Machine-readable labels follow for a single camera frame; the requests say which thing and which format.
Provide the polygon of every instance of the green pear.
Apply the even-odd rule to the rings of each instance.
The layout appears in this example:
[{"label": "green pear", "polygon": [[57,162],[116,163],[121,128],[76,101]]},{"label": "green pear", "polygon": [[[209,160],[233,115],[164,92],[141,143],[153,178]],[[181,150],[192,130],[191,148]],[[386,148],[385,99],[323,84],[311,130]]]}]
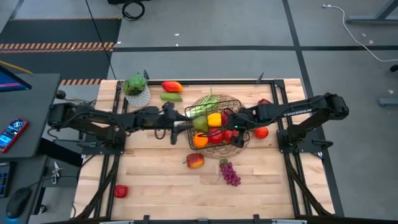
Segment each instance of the green pear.
[{"label": "green pear", "polygon": [[193,128],[197,131],[201,132],[208,132],[209,131],[209,126],[207,126],[207,118],[206,116],[199,116],[193,120]]}]

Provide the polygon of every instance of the phone screen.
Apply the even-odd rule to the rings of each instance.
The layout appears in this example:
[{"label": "phone screen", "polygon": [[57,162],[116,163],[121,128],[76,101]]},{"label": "phone screen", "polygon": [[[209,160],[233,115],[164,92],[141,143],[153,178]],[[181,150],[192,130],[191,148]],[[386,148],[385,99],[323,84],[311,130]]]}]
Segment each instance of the phone screen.
[{"label": "phone screen", "polygon": [[10,145],[12,139],[18,135],[25,125],[26,122],[18,118],[11,121],[10,125],[0,135],[0,152],[3,152]]}]

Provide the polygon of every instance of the white cable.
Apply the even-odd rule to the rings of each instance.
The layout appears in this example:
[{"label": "white cable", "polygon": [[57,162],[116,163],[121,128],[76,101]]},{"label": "white cable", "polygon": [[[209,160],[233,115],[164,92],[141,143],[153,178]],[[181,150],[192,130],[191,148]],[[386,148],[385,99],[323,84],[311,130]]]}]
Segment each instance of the white cable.
[{"label": "white cable", "polygon": [[323,7],[323,8],[328,7],[328,8],[339,9],[339,10],[343,13],[343,26],[344,26],[344,28],[347,30],[348,34],[351,36],[351,38],[352,38],[357,44],[359,44],[360,46],[362,46],[363,48],[365,48],[365,49],[366,49],[374,58],[376,58],[378,61],[380,61],[380,62],[396,62],[396,61],[398,61],[398,59],[381,60],[381,59],[379,59],[374,53],[372,53],[365,45],[359,43],[359,42],[355,39],[355,37],[352,35],[352,33],[349,31],[349,29],[347,28],[347,26],[346,26],[346,24],[345,24],[346,13],[344,12],[344,10],[343,10],[342,8],[340,8],[340,7],[338,7],[338,6],[332,6],[332,5],[329,5],[329,4],[328,4],[328,5],[323,4],[322,7]]}]

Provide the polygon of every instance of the wooden tabletop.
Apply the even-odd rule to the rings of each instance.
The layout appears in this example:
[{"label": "wooden tabletop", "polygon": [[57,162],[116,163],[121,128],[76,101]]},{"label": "wooden tabletop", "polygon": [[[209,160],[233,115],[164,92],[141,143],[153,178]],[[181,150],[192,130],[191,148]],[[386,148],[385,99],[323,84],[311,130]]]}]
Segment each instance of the wooden tabletop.
[{"label": "wooden tabletop", "polygon": [[[289,102],[303,100],[305,95],[300,79],[285,79]],[[211,85],[213,93],[227,94],[239,99],[245,107],[254,106],[265,98],[272,101],[270,85]],[[116,81],[102,81],[96,109],[111,111]],[[161,86],[150,86],[151,106],[162,106],[159,95]],[[209,94],[210,85],[183,86],[183,103],[176,109],[183,113],[186,106]],[[293,117],[300,123],[307,114]],[[116,198],[112,220],[142,220],[150,215],[152,220],[173,219],[238,219],[293,218],[293,208],[283,154],[279,152],[276,138],[277,125],[268,126],[269,136],[258,140],[252,138],[245,150],[230,158],[234,169],[242,178],[241,185],[226,185],[219,179],[219,160],[205,159],[198,169],[188,169],[183,164],[189,148],[186,137],[178,136],[177,144],[170,145],[168,135],[162,140],[153,131],[139,131],[126,140],[126,149],[121,156],[117,184],[127,185],[126,198]],[[331,213],[333,206],[321,160],[312,154],[301,154],[305,180],[318,201]],[[81,170],[75,195],[79,214],[98,189],[103,156],[97,155]],[[304,213],[303,200],[298,187],[300,211]],[[101,214],[105,214],[108,192],[103,197]]]}]

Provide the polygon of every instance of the grape bunch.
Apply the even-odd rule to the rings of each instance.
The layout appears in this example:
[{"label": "grape bunch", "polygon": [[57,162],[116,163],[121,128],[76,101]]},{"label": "grape bunch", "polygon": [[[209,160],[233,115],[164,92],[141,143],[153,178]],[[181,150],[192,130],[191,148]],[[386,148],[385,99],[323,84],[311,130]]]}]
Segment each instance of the grape bunch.
[{"label": "grape bunch", "polygon": [[232,166],[232,162],[220,164],[220,168],[224,176],[224,180],[226,180],[226,184],[231,184],[235,187],[241,184],[241,178],[236,175],[236,172]]}]

